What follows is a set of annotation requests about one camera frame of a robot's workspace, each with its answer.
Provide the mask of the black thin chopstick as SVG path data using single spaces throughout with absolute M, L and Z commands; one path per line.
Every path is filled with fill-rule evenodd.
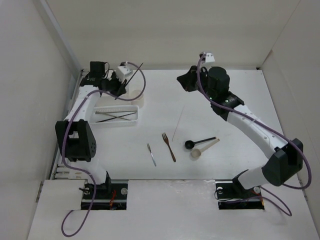
M 94 116 L 97 117 L 97 123 L 110 121 L 133 121 L 136 119 L 137 111 L 118 111 L 118 112 L 99 112 L 96 111 Z

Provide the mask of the white chopstick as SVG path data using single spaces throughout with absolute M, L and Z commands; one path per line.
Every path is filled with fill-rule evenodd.
M 174 138 L 175 138 L 175 135 L 176 135 L 176 132 L 177 132 L 179 123 L 180 123 L 180 121 L 181 121 L 181 117 L 182 117 L 182 115 L 183 115 L 184 109 L 185 109 L 185 105 L 182 107 L 181 113 L 180 113 L 179 118 L 178 118 L 178 122 L 177 122 L 177 124 L 176 124 L 175 129 L 174 129 L 174 133 L 173 133 L 172 139 L 171 139 L 172 142 L 174 141 Z

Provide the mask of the silver metal chopstick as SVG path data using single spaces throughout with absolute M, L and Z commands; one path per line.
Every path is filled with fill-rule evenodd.
M 96 111 L 95 114 L 100 114 L 100 115 L 111 115 L 111 114 L 130 114 L 130 113 L 136 113 L 136 110 L 129 110 L 129 111 L 111 111 L 111 112 L 102 112 L 102 111 Z

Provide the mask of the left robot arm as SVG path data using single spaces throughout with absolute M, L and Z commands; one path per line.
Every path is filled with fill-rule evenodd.
M 115 73 L 106 78 L 106 63 L 91 61 L 89 73 L 81 80 L 74 105 L 64 120 L 57 121 L 55 132 L 63 164 L 72 173 L 86 174 L 89 191 L 100 198 L 111 195 L 111 179 L 98 160 L 94 160 L 97 143 L 89 124 L 102 93 L 115 96 L 126 93 Z

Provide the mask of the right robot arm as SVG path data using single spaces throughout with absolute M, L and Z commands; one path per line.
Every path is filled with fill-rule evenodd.
M 288 142 L 262 127 L 244 101 L 229 90 L 230 76 L 224 68 L 197 70 L 193 65 L 177 81 L 186 92 L 203 90 L 212 101 L 212 110 L 241 130 L 267 157 L 265 165 L 244 170 L 233 178 L 231 190 L 235 196 L 243 197 L 250 189 L 264 184 L 279 187 L 302 169 L 302 142 L 297 138 Z

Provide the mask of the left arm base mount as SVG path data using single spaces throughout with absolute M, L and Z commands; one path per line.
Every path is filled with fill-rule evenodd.
M 111 180 L 110 185 L 106 188 L 98 185 L 91 209 L 106 211 L 126 210 L 128 183 L 128 180 Z M 94 186 L 93 184 L 85 183 L 80 190 L 83 192 L 80 208 L 81 210 L 88 210 L 92 201 Z

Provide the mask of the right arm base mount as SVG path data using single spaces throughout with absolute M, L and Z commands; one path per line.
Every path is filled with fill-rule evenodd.
M 236 190 L 231 180 L 215 182 L 214 197 L 219 210 L 264 210 L 261 188 Z

